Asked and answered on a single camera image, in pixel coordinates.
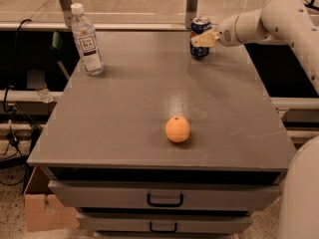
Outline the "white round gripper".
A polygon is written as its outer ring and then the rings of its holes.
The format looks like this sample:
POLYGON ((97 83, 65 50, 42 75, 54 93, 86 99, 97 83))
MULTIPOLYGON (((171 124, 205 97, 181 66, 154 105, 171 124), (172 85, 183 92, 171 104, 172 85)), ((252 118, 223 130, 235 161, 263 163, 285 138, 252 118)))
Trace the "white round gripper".
POLYGON ((232 15, 225 18, 217 25, 216 31, 207 30, 202 34, 192 33, 190 35, 190 42, 194 47, 214 47, 219 42, 225 47, 239 46, 240 42, 236 36, 236 22, 238 15, 232 15))

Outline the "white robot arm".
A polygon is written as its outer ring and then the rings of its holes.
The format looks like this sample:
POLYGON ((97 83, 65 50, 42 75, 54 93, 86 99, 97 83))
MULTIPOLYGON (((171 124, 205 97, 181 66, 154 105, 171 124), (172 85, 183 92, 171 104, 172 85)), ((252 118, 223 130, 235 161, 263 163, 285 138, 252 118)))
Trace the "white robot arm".
MULTIPOLYGON (((267 0, 262 8, 223 20, 201 34, 196 47, 285 44, 319 94, 319 30, 301 0, 267 0)), ((319 239, 319 136, 297 150, 284 182, 277 239, 319 239)))

